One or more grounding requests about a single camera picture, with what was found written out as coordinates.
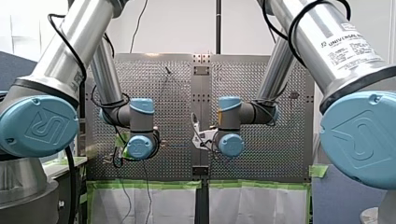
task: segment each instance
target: white wall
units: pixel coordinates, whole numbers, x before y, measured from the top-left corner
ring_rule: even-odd
[[[0,0],[0,50],[38,61],[55,34],[47,15],[66,12],[66,0]]]
[[[129,52],[145,0],[130,1],[111,22],[116,52]],[[216,51],[215,0],[148,0],[134,52],[208,53]],[[274,46],[256,0],[222,1],[222,53],[271,54]]]

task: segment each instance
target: green tape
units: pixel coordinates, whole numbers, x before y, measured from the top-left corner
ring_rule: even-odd
[[[73,157],[73,161],[75,163],[79,162],[79,161],[82,161],[82,160],[85,160],[85,159],[86,159],[86,157]],[[44,163],[44,165],[51,165],[51,164],[67,165],[68,163],[67,163],[67,159],[61,159],[60,161],[57,161],[57,159],[55,159],[55,160],[47,161],[47,162]]]
[[[309,188],[308,183],[278,183],[271,181],[255,180],[210,180],[209,187],[212,189],[235,189],[241,187],[261,188],[261,189],[295,189],[305,190]]]
[[[128,150],[124,149],[122,152],[122,157],[131,161],[136,161],[134,158],[130,157],[128,154]]]
[[[199,189],[201,181],[172,181],[158,182],[149,181],[148,186],[146,180],[122,180],[126,189]],[[109,181],[88,181],[87,186],[93,189],[122,189],[122,183],[118,180]]]
[[[128,140],[129,140],[129,133],[122,133],[121,137],[122,137],[123,141],[122,141],[122,139],[120,139],[119,135],[116,136],[115,147],[124,147],[125,146],[124,141],[128,142]]]
[[[328,168],[329,168],[328,165],[323,165],[323,164],[315,164],[309,166],[309,176],[323,178],[323,176],[326,175]]]
[[[87,202],[87,193],[79,196],[79,203]]]

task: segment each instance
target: metal frame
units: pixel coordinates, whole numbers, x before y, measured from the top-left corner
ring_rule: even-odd
[[[264,69],[266,69],[266,65],[268,64],[269,57],[263,56],[234,56],[234,55],[213,55],[211,58],[212,67],[213,69],[218,69],[219,71],[214,71],[212,74],[214,82],[223,82],[218,88],[221,90],[214,90],[212,92],[213,97],[220,97],[216,93],[216,91],[221,91],[222,94],[237,94],[241,93],[241,97],[243,100],[252,100],[255,97],[255,91],[259,87],[260,81],[257,80],[257,83],[254,81],[249,81],[249,78],[257,78],[262,73],[264,74]],[[218,74],[221,73],[221,69],[224,69],[227,72],[224,76],[219,76]],[[247,77],[240,77],[244,76],[243,72],[247,72]],[[212,88],[216,88],[217,83],[212,83]],[[292,92],[299,92],[300,98],[293,103],[297,109],[304,109],[303,111],[286,111],[288,108],[285,105],[290,97],[287,95],[288,93]],[[265,153],[268,153],[268,150],[265,150],[265,146],[258,147],[257,142],[255,144],[254,149],[260,150],[261,152],[252,152],[248,153],[250,148],[246,148],[245,153],[248,155],[240,155],[235,160],[229,161],[226,158],[219,157],[217,160],[212,160],[213,171],[210,171],[212,178],[214,179],[254,179],[254,180],[266,180],[266,181],[277,181],[277,182],[289,182],[289,183],[302,183],[302,182],[310,182],[309,179],[309,165],[312,164],[312,139],[313,139],[313,97],[314,97],[314,81],[309,73],[299,64],[296,64],[295,67],[292,69],[289,86],[286,88],[284,94],[279,97],[280,105],[279,110],[281,112],[281,119],[278,124],[275,126],[274,130],[272,128],[265,128],[260,125],[246,125],[242,126],[241,131],[245,134],[253,134],[246,136],[246,141],[249,144],[249,141],[257,140],[257,135],[259,133],[261,136],[266,137],[268,134],[275,135],[275,139],[279,140],[277,143],[281,145],[283,141],[289,140],[289,124],[285,124],[284,120],[282,120],[282,116],[297,116],[299,118],[292,118],[295,125],[300,126],[296,129],[296,132],[304,133],[304,136],[299,135],[298,137],[302,137],[303,139],[294,139],[295,143],[300,143],[304,141],[304,151],[296,151],[293,154],[288,152],[281,152],[281,151],[273,151],[273,155],[269,155],[267,157]],[[216,116],[216,109],[217,106],[216,102],[217,98],[214,98],[214,102],[212,102],[212,122],[217,120]],[[272,139],[266,139],[265,143],[271,144]],[[293,158],[286,158],[283,159],[277,156],[274,156],[274,153],[277,153],[282,156],[286,157],[293,157]],[[284,161],[299,161],[296,165],[300,166],[303,170],[300,172],[300,168],[293,169],[292,167],[288,167],[288,163],[282,165],[282,162],[274,162],[276,158]],[[265,173],[264,171],[257,171],[260,170],[258,167],[265,167],[266,163],[272,163],[273,166],[269,167],[272,169],[271,173]]]
[[[217,104],[215,102],[217,99],[215,97],[218,97],[216,94],[214,95],[213,92],[216,90],[212,90],[214,87],[215,83],[212,83],[213,81],[213,76],[214,72],[216,73],[216,67],[215,64],[219,63],[246,63],[246,66],[249,66],[250,63],[254,64],[256,69],[259,73],[255,78],[257,78],[257,82],[260,84],[260,80],[264,74],[263,69],[265,68],[265,65],[268,63],[269,57],[268,56],[231,56],[231,55],[207,55],[207,54],[119,54],[116,57],[116,66],[118,68],[119,76],[120,76],[120,84],[122,86],[123,91],[128,91],[129,93],[133,93],[133,97],[140,97],[140,96],[148,96],[148,97],[153,97],[154,102],[156,102],[156,97],[158,97],[156,94],[155,90],[158,88],[158,90],[161,89],[161,85],[157,83],[157,77],[160,71],[162,69],[160,68],[161,66],[164,66],[164,64],[178,64],[182,63],[183,66],[185,66],[185,69],[183,69],[183,74],[178,74],[179,77],[183,78],[183,82],[185,85],[190,85],[186,90],[188,90],[184,94],[190,94],[190,96],[185,96],[188,97],[188,103],[186,103],[183,111],[173,111],[175,119],[183,119],[183,122],[188,122],[187,125],[185,126],[186,129],[185,133],[188,133],[186,136],[188,138],[186,139],[186,142],[188,144],[185,146],[185,149],[190,152],[190,157],[184,160],[183,162],[187,162],[186,164],[170,164],[172,163],[172,156],[171,154],[159,154],[157,157],[158,158],[153,158],[148,161],[148,175],[149,179],[151,180],[160,180],[160,181],[172,181],[172,180],[192,180],[192,179],[208,179],[208,175],[193,175],[193,169],[205,169],[206,167],[210,166],[210,163],[213,162],[210,160],[210,155],[207,151],[204,150],[198,150],[196,149],[192,142],[190,136],[192,136],[192,128],[190,128],[190,112],[194,112],[197,118],[201,122],[201,127],[202,130],[205,130],[209,127],[209,125],[213,124],[213,118],[212,116],[208,116],[211,113],[213,113],[213,110],[215,109],[214,106],[217,108]],[[208,67],[208,75],[199,75],[199,74],[194,74],[194,67],[200,67],[202,66]],[[300,105],[300,109],[303,108],[303,111],[298,111],[296,114],[299,116],[302,116],[300,118],[300,121],[302,120],[302,123],[304,127],[299,127],[299,131],[304,130],[304,139],[299,139],[299,141],[304,141],[304,150],[302,150],[299,153],[303,153],[300,158],[304,158],[304,160],[301,163],[298,163],[298,166],[300,168],[296,169],[303,169],[299,174],[300,175],[295,175],[295,176],[270,176],[270,175],[251,175],[249,170],[246,170],[244,173],[241,173],[243,175],[239,176],[229,176],[229,175],[213,175],[211,177],[217,178],[217,179],[235,179],[235,178],[245,178],[245,179],[259,179],[259,180],[271,180],[271,181],[280,181],[280,182],[309,182],[309,172],[308,168],[309,165],[312,163],[312,129],[313,129],[313,96],[314,96],[314,82],[313,79],[308,75],[308,73],[301,67],[298,66],[294,70],[298,72],[300,77],[304,77],[305,80],[301,81],[299,83],[300,86],[296,86],[294,88],[300,88],[304,89],[301,94],[301,98],[299,98],[298,104],[302,103],[303,97],[304,97],[304,105]],[[152,84],[148,84],[147,86],[145,85],[144,87],[142,86],[136,86],[134,85],[134,79],[135,77],[124,77],[125,74],[141,74],[143,73],[148,73],[150,76],[152,76]],[[295,83],[296,80],[291,75],[290,83]],[[95,172],[103,173],[102,175],[92,175],[90,174],[90,170],[88,169],[88,178],[89,179],[97,179],[98,177],[100,179],[112,179],[118,176],[116,174],[115,170],[112,168],[111,164],[104,166],[101,162],[98,162],[98,158],[100,160],[103,159],[104,155],[102,155],[100,152],[99,154],[93,155],[92,153],[95,154],[95,148],[100,147],[104,142],[101,143],[94,143],[94,135],[96,132],[102,132],[103,130],[98,130],[98,128],[95,126],[95,122],[101,122],[99,118],[96,118],[95,115],[92,113],[94,111],[98,111],[97,108],[94,108],[92,102],[90,102],[91,98],[91,90],[92,90],[92,78],[90,77],[87,81],[87,87],[86,87],[86,100],[87,100],[87,155],[90,158],[93,158],[93,160],[90,160],[90,166],[95,169]],[[166,96],[164,97],[169,97],[170,93],[172,93],[174,90],[172,88],[177,88],[177,86],[172,86],[169,89],[170,92],[167,93]],[[255,89],[251,88],[252,95],[254,97],[255,95]],[[156,116],[156,122],[155,124],[158,124],[159,119],[168,119],[168,117],[165,116]],[[110,126],[105,127],[108,129],[110,132],[113,132],[112,128]],[[172,127],[161,127],[160,130],[163,129],[162,133],[165,135],[168,134],[170,135],[176,135],[178,133],[166,133],[166,132],[172,132]],[[167,164],[165,165],[165,161],[162,159],[162,156],[168,156]],[[172,173],[172,166],[183,166],[182,170],[185,170],[186,174],[183,175],[183,177],[168,174]],[[124,172],[122,169],[120,170],[120,175],[124,178],[134,178],[134,179],[141,179],[144,178],[144,173],[142,170],[139,168],[141,166],[140,164],[126,164]],[[279,167],[276,169],[283,169],[281,164],[279,164]]]

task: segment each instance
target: metal base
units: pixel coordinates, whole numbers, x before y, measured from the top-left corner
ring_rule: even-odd
[[[36,195],[47,186],[38,158],[0,161],[0,180],[0,206]]]
[[[51,181],[43,192],[0,204],[0,222],[56,224],[58,222],[58,204],[58,183]]]
[[[396,223],[396,190],[389,190],[378,208],[369,208],[361,213],[362,224],[394,224]]]

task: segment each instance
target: vertical metal post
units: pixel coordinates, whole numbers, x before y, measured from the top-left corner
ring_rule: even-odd
[[[221,54],[221,0],[216,0],[216,54]]]

